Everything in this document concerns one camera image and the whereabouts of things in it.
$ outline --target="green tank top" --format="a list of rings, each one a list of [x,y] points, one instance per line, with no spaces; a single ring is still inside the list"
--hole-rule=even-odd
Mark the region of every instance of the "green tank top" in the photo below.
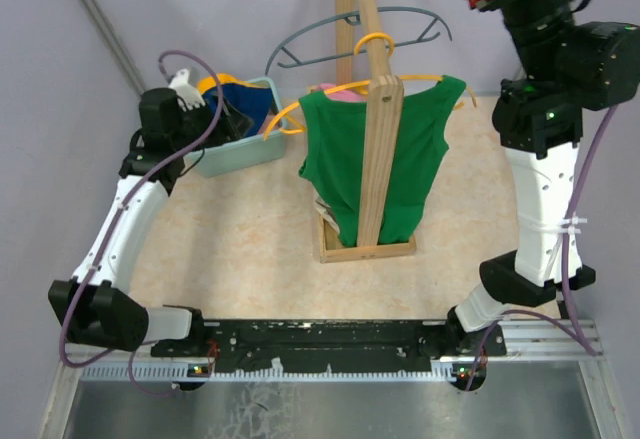
[[[433,88],[406,96],[384,206],[379,244],[407,242],[420,223],[427,194],[449,149],[444,127],[465,89],[444,76]],[[318,91],[300,99],[309,151],[300,168],[331,206],[345,247],[356,245],[366,103],[338,102]]]

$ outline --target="gray metal hanger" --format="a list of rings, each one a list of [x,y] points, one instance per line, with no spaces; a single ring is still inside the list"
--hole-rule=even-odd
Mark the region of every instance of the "gray metal hanger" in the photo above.
[[[432,18],[432,21],[429,23],[429,25],[420,33],[420,35],[418,36],[417,39],[413,39],[410,41],[403,41],[403,42],[398,42],[396,43],[396,48],[398,47],[403,47],[403,46],[409,46],[411,44],[422,44],[424,42],[431,42],[434,39],[437,39],[440,36],[440,32],[436,32],[435,34],[429,36],[429,37],[425,37],[429,31],[433,28],[433,26],[435,26],[438,21],[442,23],[442,25],[445,27],[446,31],[447,31],[447,35],[449,36],[449,40],[453,41],[453,36],[451,35],[451,29],[449,29],[449,26],[447,25],[447,23],[436,13],[431,12],[427,9],[421,9],[419,7],[406,7],[406,6],[388,6],[388,7],[379,7],[378,8],[378,12],[415,12],[417,14],[424,14],[426,16],[429,16]],[[332,22],[336,22],[336,21],[340,21],[340,20],[345,20],[347,22],[347,24],[351,25],[351,26],[357,26],[360,24],[360,15],[358,13],[358,11],[352,11],[352,12],[345,12],[343,14],[338,14],[336,16],[332,16],[329,17],[327,19],[323,19],[322,21],[318,21],[318,22],[314,22],[313,24],[304,27],[302,29],[300,29],[297,32],[294,32],[293,34],[291,34],[289,37],[287,37],[284,41],[282,41],[280,44],[278,44],[278,46],[275,48],[275,50],[271,53],[271,56],[269,57],[269,60],[267,61],[267,67],[265,67],[265,71],[264,74],[265,76],[269,75],[269,69],[271,68],[271,64],[273,63],[275,57],[278,55],[278,53],[280,51],[284,52],[287,56],[289,56],[293,62],[292,63],[287,63],[287,64],[283,64],[282,62],[278,62],[278,65],[280,67],[283,67],[285,69],[291,69],[294,67],[300,67],[300,66],[307,66],[309,64],[317,64],[319,62],[326,62],[326,61],[333,61],[335,59],[340,59],[341,57],[349,57],[349,56],[353,56],[353,52],[345,52],[343,54],[334,54],[331,56],[325,56],[325,57],[321,57],[318,59],[310,59],[307,61],[301,61],[300,59],[298,59],[289,49],[287,49],[287,44],[289,44],[291,41],[293,41],[294,39],[300,37],[301,35],[303,35],[306,32],[311,31],[312,29],[315,29],[316,27],[320,27],[320,26],[324,26],[325,24],[331,24]]]

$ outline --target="metal plate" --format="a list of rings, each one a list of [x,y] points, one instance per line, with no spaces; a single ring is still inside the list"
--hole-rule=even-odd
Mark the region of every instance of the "metal plate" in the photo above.
[[[166,390],[166,384],[146,384]],[[79,384],[66,439],[600,437],[576,363],[492,363],[477,393],[446,383],[215,383],[168,399]]]

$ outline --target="gray wall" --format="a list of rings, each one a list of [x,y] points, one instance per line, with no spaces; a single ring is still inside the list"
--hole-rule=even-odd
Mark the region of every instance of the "gray wall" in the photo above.
[[[158,51],[169,47],[200,54],[217,70],[237,77],[259,77],[280,41],[335,11],[334,0],[99,1],[150,84],[159,84],[155,59]],[[397,74],[450,74],[478,91],[495,91],[500,80],[517,68],[517,56],[499,13],[478,14],[470,11],[464,0],[378,0],[378,5],[431,9],[448,22],[453,33],[453,43],[440,37],[429,44],[398,49],[391,60]],[[415,14],[383,15],[385,30],[396,42],[416,38],[428,22],[425,16]],[[442,26],[434,30],[444,32]],[[362,37],[362,31],[358,30],[356,37]],[[292,43],[291,50],[307,59],[332,54],[333,26],[308,33]],[[279,59],[288,58],[281,54]],[[369,77],[364,55],[356,60],[356,71],[356,78]],[[276,66],[270,75],[282,96],[296,97],[307,85],[333,81],[335,65]]]
[[[47,290],[111,204],[137,101],[77,0],[0,4],[0,435],[31,439],[57,364]]]
[[[640,24],[639,0],[594,0],[584,20]],[[593,163],[578,206],[589,223],[578,238],[582,258],[598,273],[595,286],[577,294],[585,315],[605,341],[629,418],[640,434],[637,363],[640,355],[640,97],[619,107]],[[581,156],[603,116],[585,115]]]

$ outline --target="wooden stand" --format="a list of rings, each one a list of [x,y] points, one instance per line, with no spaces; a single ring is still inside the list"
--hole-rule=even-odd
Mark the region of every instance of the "wooden stand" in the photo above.
[[[349,4],[349,0],[336,0],[336,12],[344,12],[343,9],[347,4]],[[380,24],[376,0],[358,0],[358,6],[364,33],[384,32]],[[350,50],[353,46],[353,31],[345,32],[345,26],[351,28],[351,26],[343,24],[343,21],[339,21],[336,25],[337,52]],[[391,74],[384,40],[371,39],[366,47],[372,79],[367,96],[358,245],[352,248],[343,247],[335,231],[320,218],[318,232],[321,262],[403,256],[412,254],[416,250],[413,236],[405,244],[378,245],[393,156],[396,150],[396,138],[404,100],[404,86],[400,79]],[[340,61],[338,60],[336,66],[339,82],[350,79],[352,68],[352,63],[340,63]]]

